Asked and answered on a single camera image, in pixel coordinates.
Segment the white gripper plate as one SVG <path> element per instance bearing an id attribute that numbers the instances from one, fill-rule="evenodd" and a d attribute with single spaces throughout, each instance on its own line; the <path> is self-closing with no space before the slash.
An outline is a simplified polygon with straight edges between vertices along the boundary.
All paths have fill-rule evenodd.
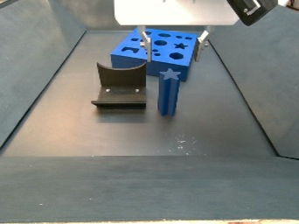
<path id="1" fill-rule="evenodd" d="M 194 50 L 194 60 L 199 62 L 214 25 L 234 25 L 239 20 L 227 0 L 113 0 L 113 4 L 119 24 L 139 25 L 147 61 L 152 60 L 152 41 L 145 25 L 207 25 Z"/>

